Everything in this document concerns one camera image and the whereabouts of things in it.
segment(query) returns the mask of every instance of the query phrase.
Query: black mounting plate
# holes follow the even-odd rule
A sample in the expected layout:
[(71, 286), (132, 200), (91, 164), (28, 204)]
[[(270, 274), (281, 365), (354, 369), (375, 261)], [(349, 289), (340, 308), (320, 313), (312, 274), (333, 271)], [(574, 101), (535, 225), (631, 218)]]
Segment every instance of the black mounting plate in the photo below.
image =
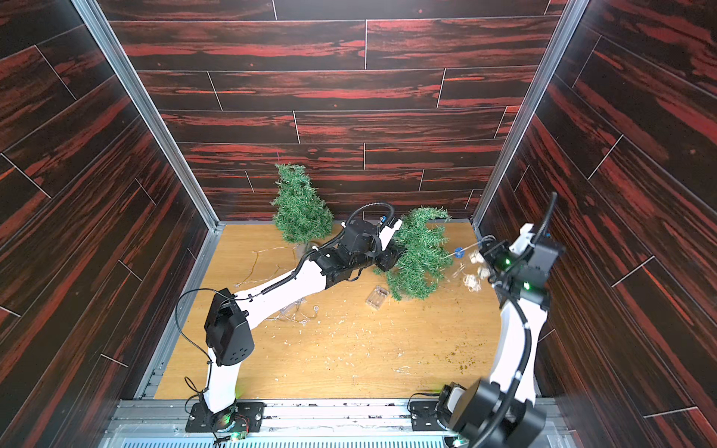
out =
[(414, 431), (443, 431), (438, 424), (436, 405), (438, 400), (411, 400), (411, 427)]
[[(246, 422), (240, 417), (243, 415), (249, 420), (249, 432), (259, 432), (262, 427), (262, 421), (264, 420), (264, 403), (261, 401), (237, 401), (237, 418), (236, 424), (232, 427), (232, 430), (228, 432), (241, 432), (245, 431)], [(212, 427), (205, 423), (205, 419), (202, 418), (202, 405), (201, 403), (195, 403), (191, 407), (189, 413), (189, 420), (187, 420), (185, 432), (212, 432)]]

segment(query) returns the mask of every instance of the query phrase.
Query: wood grain wall panel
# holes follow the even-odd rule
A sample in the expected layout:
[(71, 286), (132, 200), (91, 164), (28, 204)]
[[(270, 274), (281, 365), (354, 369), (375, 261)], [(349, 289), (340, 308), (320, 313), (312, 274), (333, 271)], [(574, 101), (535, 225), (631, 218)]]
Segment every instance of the wood grain wall panel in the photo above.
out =
[(462, 140), (416, 143), (367, 143), (366, 169), (461, 168), (492, 166), (505, 141)]
[[(171, 310), (167, 315), (157, 314), (160, 304), (169, 300), (174, 306), (189, 275), (186, 266), (189, 265), (191, 270), (194, 265), (194, 259), (191, 255), (185, 258), (185, 253), (187, 245), (197, 231), (195, 215), (198, 214), (192, 207), (184, 209), (150, 270), (143, 278), (137, 293), (126, 307), (117, 324), (117, 330), (110, 336), (103, 349), (103, 353), (107, 356), (129, 366), (130, 374), (127, 384), (123, 386), (123, 399), (133, 398), (152, 357), (156, 341), (161, 336), (168, 318), (171, 317)], [(153, 300), (147, 300), (147, 297), (152, 297)]]
[(559, 16), (563, 14), (563, 10), (565, 10), (565, 6), (567, 6), (567, 4), (568, 0), (550, 0), (548, 7), (545, 10), (545, 14)]
[[(177, 303), (179, 295), (181, 294), (182, 288), (186, 282), (191, 268), (194, 266), (194, 258), (186, 248), (186, 235), (183, 235), (182, 243), (175, 248), (176, 253), (171, 258), (171, 263), (168, 265), (169, 271), (165, 271), (170, 277), (158, 277), (157, 286), (153, 287), (153, 290), (164, 291), (162, 296), (151, 295), (150, 297), (156, 297), (152, 302), (147, 312), (149, 314), (141, 316), (139, 321), (139, 330), (144, 330), (141, 341), (138, 345), (135, 345), (133, 340), (129, 340), (129, 332), (125, 337), (124, 353), (126, 353), (124, 361), (125, 364), (129, 365), (130, 372), (127, 380), (122, 385), (120, 390), (120, 398), (123, 400), (132, 399), (135, 391), (139, 387), (139, 383), (142, 379), (144, 371), (147, 369), (149, 361), (152, 359), (154, 350), (159, 343), (159, 339), (162, 336), (162, 332), (172, 316), (174, 311), (174, 305)], [(143, 292), (142, 287), (138, 291), (138, 295)]]
[(365, 21), (112, 22), (137, 70), (362, 70)]
[(48, 201), (20, 170), (0, 156), (0, 247)]
[(271, 0), (99, 0), (107, 20), (274, 20)]
[(488, 182), (492, 166), (472, 168), (439, 168), (423, 171), (421, 191), (482, 190)]
[(498, 240), (512, 241), (525, 223), (526, 218), (516, 200), (516, 195), (508, 180), (503, 178), (488, 207), (488, 212), (480, 222), (480, 234), (493, 235)]
[[(0, 305), (25, 314), (54, 274), (134, 181), (153, 141), (143, 122), (125, 130), (73, 185), (53, 198), (0, 253)], [(43, 263), (36, 263), (38, 253)]]
[[(550, 333), (538, 344), (535, 375), (541, 393), (556, 399), (568, 428), (582, 427), (583, 421), (591, 421), (595, 425), (598, 421), (595, 406), (557, 331)], [(609, 440), (609, 435), (603, 432), (599, 439)]]
[(502, 108), (297, 112), (304, 143), (480, 140), (494, 138)]
[(717, 320), (717, 214), (625, 139), (590, 181)]
[(668, 447), (717, 447), (717, 432), (699, 409), (659, 415), (645, 420), (653, 431), (664, 437)]
[(510, 0), (274, 0), (279, 20), (444, 19), (453, 17), (537, 16), (547, 1)]
[[(149, 131), (143, 121), (139, 126), (143, 126), (146, 132)], [(167, 161), (167, 156), (164, 155), (164, 152), (155, 141), (150, 141), (145, 151), (146, 162), (137, 173), (137, 182), (140, 183), (149, 197), (155, 203), (158, 203), (160, 198), (179, 182), (179, 178), (174, 172), (174, 168)]]
[(600, 115), (708, 205), (717, 169), (717, 99), (601, 39), (575, 84)]
[(558, 77), (548, 85), (536, 115), (585, 177), (621, 136)]
[[(518, 186), (516, 198), (528, 222), (537, 222), (545, 213), (548, 192), (532, 168)], [(568, 297), (577, 315), (589, 316), (584, 329), (594, 336), (609, 365), (619, 372), (626, 394), (641, 415), (691, 406), (690, 396), (682, 390), (640, 326), (635, 325), (625, 304), (600, 275), (572, 229), (573, 221), (566, 220), (562, 213), (553, 218), (549, 229), (567, 249), (560, 266), (569, 269), (573, 277)], [(615, 328), (620, 329), (619, 336)]]
[(560, 196), (556, 208), (570, 221), (610, 284), (650, 257), (650, 251), (585, 179), (538, 118), (533, 117), (521, 146), (545, 189)]
[(207, 72), (137, 72), (158, 109), (221, 110)]
[(126, 189), (2, 340), (0, 429), (7, 429), (152, 208), (136, 182)]
[(175, 140), (209, 143), (298, 143), (291, 112), (162, 110)]
[(582, 23), (578, 24), (563, 57), (560, 59), (558, 68), (555, 70), (555, 74), (567, 85), (572, 86), (578, 79), (578, 75), (585, 67), (585, 62), (592, 54), (592, 49), (598, 39), (600, 39), (600, 34)]
[(711, 2), (600, 0), (584, 23), (675, 75), (717, 94), (717, 12)]
[(9, 447), (51, 446), (92, 375), (140, 280), (116, 262), (77, 325), (54, 355), (0, 442)]
[(448, 69), (439, 108), (520, 105), (537, 66)]
[(38, 44), (37, 49), (76, 98), (114, 75), (85, 25)]
[(213, 72), (224, 110), (435, 108), (442, 70)]
[[(3, 7), (11, 3), (4, 2)], [(74, 100), (37, 47), (0, 60), (0, 152)]]
[(558, 19), (371, 20), (366, 68), (537, 65)]
[[(324, 193), (366, 193), (366, 192), (397, 192), (418, 191), (421, 184), (421, 170), (352, 170), (352, 171), (307, 171), (311, 177), (311, 185), (319, 194)], [(276, 182), (279, 174), (274, 171), (248, 171), (251, 187), (257, 193), (278, 192)], [(237, 175), (237, 185), (243, 184)], [(212, 182), (211, 186), (223, 186), (220, 181)]]
[(508, 106), (505, 108), (505, 113), (503, 114), (503, 118), (500, 120), (500, 125), (495, 132), (494, 138), (508, 137), (508, 133), (511, 131), (520, 109), (520, 106)]
[(6, 0), (0, 4), (0, 59), (82, 24), (68, 1)]
[(178, 146), (192, 170), (270, 170), (279, 163), (279, 149), (291, 145), (178, 143)]
[(276, 163), (298, 163), (308, 169), (362, 169), (364, 146), (347, 144), (213, 144), (180, 143), (192, 169), (271, 170)]
[(615, 291), (660, 357), (717, 424), (717, 325), (656, 259)]
[(139, 235), (122, 254), (122, 262), (135, 275), (144, 278), (179, 221), (184, 209), (191, 203), (184, 187), (177, 183), (157, 204)]
[(112, 76), (4, 154), (54, 196), (137, 114), (117, 77)]
[(106, 358), (98, 357), (90, 378), (75, 400), (62, 431), (50, 445), (61, 447), (95, 447), (105, 435), (119, 399), (119, 390), (128, 369)]
[(525, 154), (523, 154), (524, 152), (525, 151), (521, 151), (521, 148), (518, 147), (518, 150), (516, 151), (516, 154), (513, 157), (511, 164), (508, 165), (508, 169), (505, 171), (505, 178), (508, 179), (508, 183), (513, 188), (513, 191), (518, 188), (518, 185), (523, 179), (523, 175), (526, 173), (528, 167), (530, 166), (530, 164), (526, 160)]

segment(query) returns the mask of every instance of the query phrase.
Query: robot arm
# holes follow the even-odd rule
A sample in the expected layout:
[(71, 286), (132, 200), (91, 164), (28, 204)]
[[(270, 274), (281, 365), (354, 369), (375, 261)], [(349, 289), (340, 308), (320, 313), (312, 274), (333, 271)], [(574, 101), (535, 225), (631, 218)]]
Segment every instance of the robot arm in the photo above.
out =
[[(389, 209), (378, 225), (353, 219), (362, 209), (375, 205)], [(383, 271), (390, 270), (405, 252), (392, 241), (401, 224), (389, 204), (361, 207), (342, 224), (336, 237), (306, 252), (292, 272), (235, 294), (227, 289), (216, 294), (204, 324), (212, 362), (200, 400), (203, 411), (195, 418), (206, 419), (217, 432), (227, 431), (234, 422), (239, 368), (254, 350), (251, 330), (296, 300), (348, 280), (357, 269), (375, 264)]]

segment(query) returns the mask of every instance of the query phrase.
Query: artificial christmas tree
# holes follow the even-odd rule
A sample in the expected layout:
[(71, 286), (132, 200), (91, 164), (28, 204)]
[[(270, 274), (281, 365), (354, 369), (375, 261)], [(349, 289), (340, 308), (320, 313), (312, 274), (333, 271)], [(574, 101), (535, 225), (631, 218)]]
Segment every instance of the artificial christmas tree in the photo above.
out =
[(316, 196), (316, 189), (301, 165), (276, 165), (280, 180), (279, 196), (272, 201), (277, 207), (274, 224), (289, 243), (306, 244), (331, 233), (333, 214), (326, 202)]
[(445, 228), (428, 228), (430, 219), (450, 219), (444, 209), (421, 207), (411, 210), (403, 218), (401, 229), (394, 235), (396, 243), (406, 248), (396, 267), (386, 274), (391, 295), (401, 300), (404, 296), (421, 300), (428, 298), (443, 279), (442, 271), (453, 263), (453, 257), (443, 248), (448, 241)]

